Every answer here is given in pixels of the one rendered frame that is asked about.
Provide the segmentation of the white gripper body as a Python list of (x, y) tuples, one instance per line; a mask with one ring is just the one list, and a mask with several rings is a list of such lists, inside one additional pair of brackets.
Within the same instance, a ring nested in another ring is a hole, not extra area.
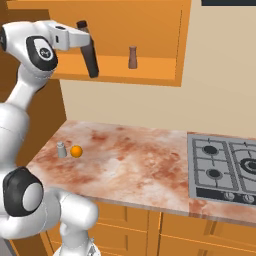
[(69, 47), (81, 48), (90, 44), (90, 34), (75, 28), (68, 29)]

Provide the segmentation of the brown tall cabinet panel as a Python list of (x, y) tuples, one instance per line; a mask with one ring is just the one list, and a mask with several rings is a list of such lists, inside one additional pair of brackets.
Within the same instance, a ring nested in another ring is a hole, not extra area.
[[(47, 10), (9, 10), (0, 0), (0, 26), (14, 21), (48, 20)], [(4, 102), (16, 84), (19, 62), (0, 47), (0, 102)], [(17, 155), (16, 164), (26, 166), (66, 121), (60, 82), (51, 79), (38, 91), (28, 108), (29, 130)]]

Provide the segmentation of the brown pepper shaker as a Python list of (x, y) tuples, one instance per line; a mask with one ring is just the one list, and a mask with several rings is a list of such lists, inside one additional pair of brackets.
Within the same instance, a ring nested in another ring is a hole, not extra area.
[(128, 68), (129, 69), (136, 69), (137, 68), (137, 47), (130, 46), (129, 47), (129, 61), (128, 61)]

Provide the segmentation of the orange fruit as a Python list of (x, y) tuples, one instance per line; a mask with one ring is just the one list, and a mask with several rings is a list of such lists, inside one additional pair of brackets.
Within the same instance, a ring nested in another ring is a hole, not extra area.
[(81, 157), (82, 154), (83, 154), (83, 149), (82, 149), (82, 147), (79, 146), (79, 145), (74, 145), (74, 146), (72, 146), (71, 149), (70, 149), (70, 154), (71, 154), (71, 156), (74, 157), (74, 158), (79, 158), (79, 157)]

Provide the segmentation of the grey salt shaker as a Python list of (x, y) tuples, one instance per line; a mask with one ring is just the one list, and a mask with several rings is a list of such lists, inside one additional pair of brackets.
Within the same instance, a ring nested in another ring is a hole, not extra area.
[(67, 156), (66, 147), (62, 141), (57, 142), (57, 153), (59, 158), (65, 158)]

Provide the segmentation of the dark range hood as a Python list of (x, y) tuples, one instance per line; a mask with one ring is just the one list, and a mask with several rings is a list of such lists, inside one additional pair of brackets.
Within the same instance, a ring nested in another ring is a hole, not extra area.
[(256, 6), (256, 0), (201, 0), (202, 6)]

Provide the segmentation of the grey gas hob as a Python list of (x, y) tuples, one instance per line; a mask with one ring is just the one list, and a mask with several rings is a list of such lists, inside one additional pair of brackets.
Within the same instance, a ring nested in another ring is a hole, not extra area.
[[(187, 153), (191, 198), (256, 207), (256, 140), (188, 134)], [(226, 200), (225, 192), (234, 200)]]

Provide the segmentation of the wide orange drawer front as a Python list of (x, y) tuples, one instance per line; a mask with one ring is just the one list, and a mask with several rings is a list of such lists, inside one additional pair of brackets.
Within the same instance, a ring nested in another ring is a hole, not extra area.
[(256, 252), (256, 228), (164, 213), (161, 234)]

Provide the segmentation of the wide orange cupboard door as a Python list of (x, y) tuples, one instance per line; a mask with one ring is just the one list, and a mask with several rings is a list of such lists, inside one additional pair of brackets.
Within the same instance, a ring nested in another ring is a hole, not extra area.
[(256, 256), (256, 251), (161, 235), (158, 256)]

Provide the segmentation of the open orange wall cabinet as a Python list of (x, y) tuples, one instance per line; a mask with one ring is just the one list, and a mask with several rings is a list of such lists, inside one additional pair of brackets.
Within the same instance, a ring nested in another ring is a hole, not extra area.
[[(74, 27), (85, 20), (94, 39), (97, 82), (181, 85), (191, 0), (7, 0), (9, 10), (47, 10)], [(136, 46), (137, 68), (129, 69)]]

